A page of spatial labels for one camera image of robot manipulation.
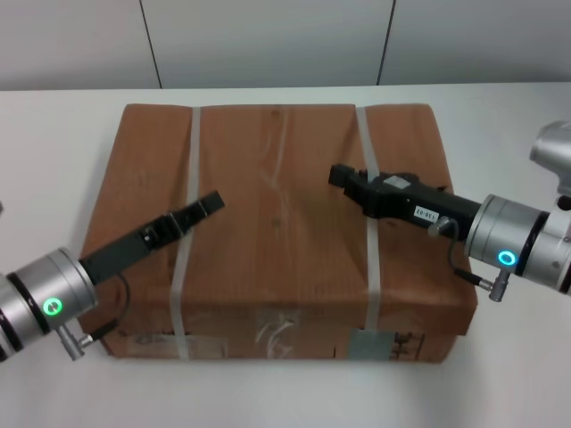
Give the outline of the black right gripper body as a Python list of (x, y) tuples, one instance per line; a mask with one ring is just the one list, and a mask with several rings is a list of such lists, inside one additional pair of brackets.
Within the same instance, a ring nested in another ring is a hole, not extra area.
[(423, 228), (448, 218), (458, 223), (461, 233), (469, 231), (481, 207), (479, 202), (398, 175), (368, 181), (353, 173), (344, 181), (344, 195), (369, 218), (396, 218)]

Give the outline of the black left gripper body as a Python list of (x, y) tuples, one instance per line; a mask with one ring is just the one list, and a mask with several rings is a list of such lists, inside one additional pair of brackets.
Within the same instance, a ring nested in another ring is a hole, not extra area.
[(93, 285), (101, 284), (181, 239), (188, 231), (187, 220), (182, 212), (170, 212), (88, 254), (79, 263)]

